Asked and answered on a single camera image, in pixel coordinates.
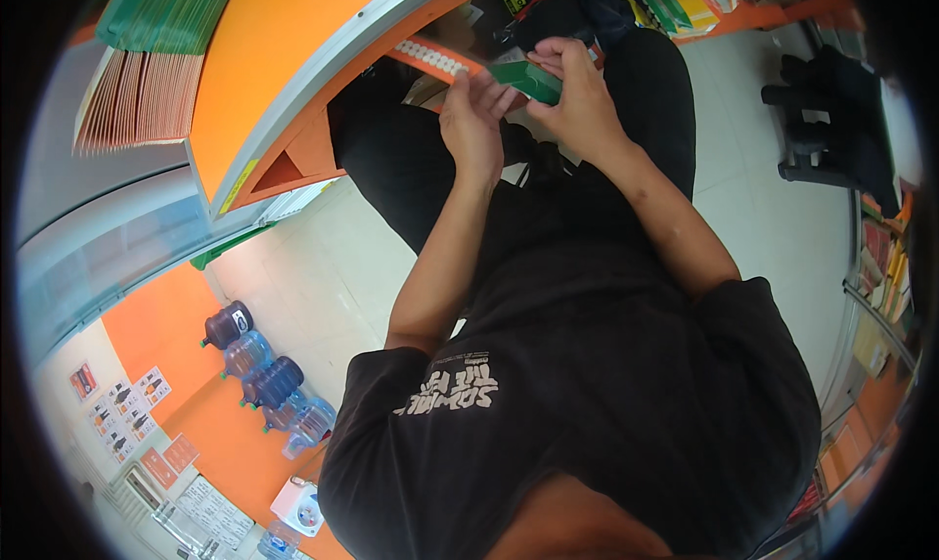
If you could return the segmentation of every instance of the poster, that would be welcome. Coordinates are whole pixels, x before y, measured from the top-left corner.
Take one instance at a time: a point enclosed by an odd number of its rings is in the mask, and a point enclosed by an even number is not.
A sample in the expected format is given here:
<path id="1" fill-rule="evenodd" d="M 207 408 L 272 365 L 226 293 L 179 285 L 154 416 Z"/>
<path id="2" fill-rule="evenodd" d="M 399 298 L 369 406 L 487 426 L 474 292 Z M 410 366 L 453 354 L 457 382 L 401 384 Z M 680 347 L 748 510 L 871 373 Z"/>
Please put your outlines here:
<path id="1" fill-rule="evenodd" d="M 173 440 L 169 448 L 163 450 L 163 459 L 173 467 L 173 470 L 180 473 L 186 470 L 186 467 L 192 464 L 198 456 L 199 451 L 182 434 Z"/>
<path id="2" fill-rule="evenodd" d="M 134 387 L 147 401 L 147 408 L 152 408 L 170 393 L 170 385 L 157 366 L 150 368 L 147 374 L 135 382 Z"/>
<path id="3" fill-rule="evenodd" d="M 178 478 L 177 474 L 173 472 L 166 461 L 163 460 L 153 448 L 147 449 L 147 452 L 141 455 L 140 462 L 144 465 L 144 468 L 147 469 L 147 472 L 150 472 L 150 474 L 157 479 L 157 482 L 163 487 L 164 491 L 169 491 L 170 487 Z"/>
<path id="4" fill-rule="evenodd" d="M 108 407 L 111 406 L 113 406 L 113 411 L 121 417 L 132 408 L 146 408 L 149 411 L 146 402 L 141 399 L 126 377 L 111 385 L 108 390 Z"/>
<path id="5" fill-rule="evenodd" d="M 91 374 L 88 361 L 85 361 L 82 363 L 82 366 L 75 369 L 68 377 L 68 382 L 70 382 L 72 388 L 75 389 L 79 401 L 83 403 L 98 389 L 98 382 L 95 380 L 95 376 Z"/>
<path id="6" fill-rule="evenodd" d="M 105 395 L 99 398 L 87 413 L 91 427 L 95 429 L 99 436 L 104 436 L 108 430 L 117 424 L 120 417 L 108 407 L 108 397 Z"/>
<path id="7" fill-rule="evenodd" d="M 254 526 L 253 519 L 235 507 L 201 474 L 179 496 L 177 507 L 232 550 L 238 549 L 241 540 Z"/>
<path id="8" fill-rule="evenodd" d="M 134 452 L 135 441 L 124 435 L 123 427 L 116 426 L 101 436 L 104 447 L 118 464 L 123 464 Z"/>
<path id="9" fill-rule="evenodd" d="M 146 403 L 141 402 L 140 407 L 131 407 L 124 413 L 124 429 L 133 436 L 137 442 L 143 442 L 147 435 L 157 428 L 157 422 L 147 413 Z"/>

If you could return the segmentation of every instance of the white tiled floor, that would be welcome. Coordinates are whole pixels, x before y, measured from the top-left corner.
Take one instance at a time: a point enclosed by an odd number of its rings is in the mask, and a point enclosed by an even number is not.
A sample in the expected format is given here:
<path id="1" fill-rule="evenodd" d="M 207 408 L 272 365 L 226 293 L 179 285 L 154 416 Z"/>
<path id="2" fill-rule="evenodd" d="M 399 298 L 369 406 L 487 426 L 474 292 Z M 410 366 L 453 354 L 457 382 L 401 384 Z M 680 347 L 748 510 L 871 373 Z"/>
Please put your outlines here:
<path id="1" fill-rule="evenodd" d="M 786 182 L 781 127 L 760 101 L 778 82 L 780 55 L 809 57 L 795 26 L 682 46 L 695 92 L 695 206 L 745 277 L 765 276 L 816 388 L 835 351 L 848 265 L 848 194 Z M 206 269 L 252 309 L 306 388 L 339 405 L 352 356 L 379 349 L 410 249 L 348 178 L 302 213 L 226 252 Z"/>

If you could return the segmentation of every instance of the black pants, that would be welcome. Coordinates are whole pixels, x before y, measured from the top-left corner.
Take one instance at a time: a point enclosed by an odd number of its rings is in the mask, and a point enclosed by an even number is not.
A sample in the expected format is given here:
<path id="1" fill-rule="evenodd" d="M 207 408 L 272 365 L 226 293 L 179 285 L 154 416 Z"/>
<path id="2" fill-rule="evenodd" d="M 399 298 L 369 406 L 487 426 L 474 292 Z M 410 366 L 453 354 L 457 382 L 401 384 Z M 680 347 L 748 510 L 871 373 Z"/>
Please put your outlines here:
<path id="1" fill-rule="evenodd" d="M 691 200 L 695 109 L 681 53 L 662 34 L 637 28 L 607 53 L 604 79 L 624 131 Z M 336 147 L 358 190 L 420 254 L 455 174 L 438 115 L 403 105 L 359 110 Z M 611 240 L 651 252 L 626 198 L 583 162 L 572 177 L 552 187 L 529 190 L 499 182 L 487 215 L 477 282 L 519 250 L 565 238 Z"/>

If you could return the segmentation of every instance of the orange wall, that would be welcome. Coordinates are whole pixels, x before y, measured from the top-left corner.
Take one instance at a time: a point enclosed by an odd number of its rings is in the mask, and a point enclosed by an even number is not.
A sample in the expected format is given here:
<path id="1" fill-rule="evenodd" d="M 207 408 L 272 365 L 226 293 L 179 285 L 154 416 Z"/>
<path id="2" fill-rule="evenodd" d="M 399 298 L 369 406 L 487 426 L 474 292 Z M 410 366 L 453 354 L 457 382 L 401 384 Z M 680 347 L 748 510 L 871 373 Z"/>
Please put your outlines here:
<path id="1" fill-rule="evenodd" d="M 310 460 L 281 454 L 287 435 L 265 434 L 264 416 L 239 406 L 241 384 L 222 380 L 222 353 L 200 348 L 205 318 L 221 308 L 201 272 L 190 264 L 167 272 L 131 293 L 102 320 L 131 382 L 159 366 L 172 391 L 153 408 L 171 438 L 184 433 L 199 451 L 195 467 L 232 503 L 266 527 L 270 504 L 288 478 Z M 304 538 L 300 550 L 317 560 L 350 558 L 324 526 Z"/>
<path id="2" fill-rule="evenodd" d="M 151 412 L 158 424 L 224 368 L 222 353 L 199 347 L 205 318 L 221 308 L 202 273 L 183 263 L 101 316 L 131 382 L 159 366 L 169 383 Z"/>

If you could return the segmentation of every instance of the black t-shirt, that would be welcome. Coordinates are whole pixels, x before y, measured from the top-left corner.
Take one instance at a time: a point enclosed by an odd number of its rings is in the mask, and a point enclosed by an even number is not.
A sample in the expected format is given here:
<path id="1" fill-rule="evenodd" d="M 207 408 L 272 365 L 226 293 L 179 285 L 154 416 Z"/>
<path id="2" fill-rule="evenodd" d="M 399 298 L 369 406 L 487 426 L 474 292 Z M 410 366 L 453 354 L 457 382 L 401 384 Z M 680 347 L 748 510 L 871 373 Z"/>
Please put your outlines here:
<path id="1" fill-rule="evenodd" d="M 356 356 L 319 501 L 360 559 L 478 559 L 565 472 L 675 554 L 750 554 L 808 484 L 820 415 L 765 279 L 692 304 L 657 261 L 562 243 L 499 267 L 433 358 Z"/>

